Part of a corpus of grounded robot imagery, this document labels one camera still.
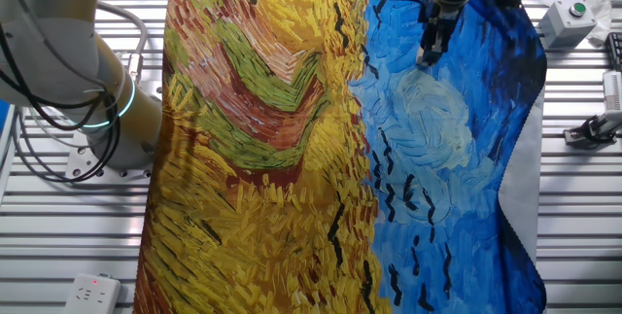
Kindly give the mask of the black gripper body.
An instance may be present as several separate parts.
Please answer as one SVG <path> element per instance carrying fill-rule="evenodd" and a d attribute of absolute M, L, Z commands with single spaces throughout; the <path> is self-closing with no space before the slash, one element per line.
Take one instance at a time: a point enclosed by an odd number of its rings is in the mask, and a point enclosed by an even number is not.
<path fill-rule="evenodd" d="M 419 13 L 419 21 L 424 26 L 425 36 L 449 37 L 454 32 L 462 8 L 460 6 L 438 5 L 433 1 L 426 1 Z"/>

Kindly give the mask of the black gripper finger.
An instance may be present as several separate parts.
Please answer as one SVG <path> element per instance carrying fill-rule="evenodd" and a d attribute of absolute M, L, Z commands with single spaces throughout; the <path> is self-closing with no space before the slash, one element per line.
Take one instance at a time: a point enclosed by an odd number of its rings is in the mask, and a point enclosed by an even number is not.
<path fill-rule="evenodd" d="M 421 45 L 418 54 L 419 64 L 432 64 L 433 62 L 433 44 L 434 44 L 434 31 L 432 29 L 426 29 L 422 35 Z"/>
<path fill-rule="evenodd" d="M 448 38 L 449 36 L 445 31 L 438 31 L 433 44 L 434 60 L 439 61 L 440 58 L 448 50 Z"/>

